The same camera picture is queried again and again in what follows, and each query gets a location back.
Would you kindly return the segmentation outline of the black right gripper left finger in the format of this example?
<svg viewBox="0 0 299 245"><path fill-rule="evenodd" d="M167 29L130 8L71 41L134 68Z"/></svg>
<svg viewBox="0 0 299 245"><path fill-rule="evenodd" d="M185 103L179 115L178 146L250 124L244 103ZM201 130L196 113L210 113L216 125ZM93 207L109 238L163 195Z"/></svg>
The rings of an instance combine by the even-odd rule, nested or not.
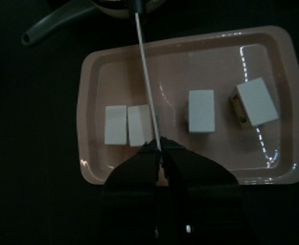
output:
<svg viewBox="0 0 299 245"><path fill-rule="evenodd" d="M153 141L111 172L102 196L101 245L157 245L159 161Z"/></svg>

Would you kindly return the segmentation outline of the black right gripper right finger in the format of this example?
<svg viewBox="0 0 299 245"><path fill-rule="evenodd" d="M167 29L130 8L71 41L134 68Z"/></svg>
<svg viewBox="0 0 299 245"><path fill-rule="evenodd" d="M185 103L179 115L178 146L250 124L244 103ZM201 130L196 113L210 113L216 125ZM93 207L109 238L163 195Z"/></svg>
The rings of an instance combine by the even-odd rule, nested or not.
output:
<svg viewBox="0 0 299 245"><path fill-rule="evenodd" d="M236 176L173 140L162 147L181 245L257 245Z"/></svg>

